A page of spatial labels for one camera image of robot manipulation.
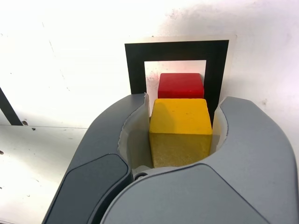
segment white table surface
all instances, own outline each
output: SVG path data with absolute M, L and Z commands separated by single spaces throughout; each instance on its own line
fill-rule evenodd
M 42 222 L 86 130 L 0 126 L 0 223 Z

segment yellow cube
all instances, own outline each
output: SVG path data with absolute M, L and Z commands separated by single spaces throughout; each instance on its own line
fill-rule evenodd
M 149 126 L 154 167 L 184 166 L 209 156 L 212 127 L 204 99 L 156 99 Z

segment black border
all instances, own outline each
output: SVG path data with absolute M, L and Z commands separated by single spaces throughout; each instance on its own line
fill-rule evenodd
M 0 108 L 11 125 L 23 126 L 22 122 L 15 113 L 13 107 L 10 105 L 4 92 L 0 88 Z
M 211 122 L 219 103 L 229 40 L 126 43 L 131 94 L 146 92 L 144 62 L 206 60 L 204 99 Z

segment red cube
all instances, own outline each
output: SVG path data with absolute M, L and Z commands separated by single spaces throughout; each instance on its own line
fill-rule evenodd
M 203 98 L 204 86 L 199 73 L 162 73 L 158 98 Z

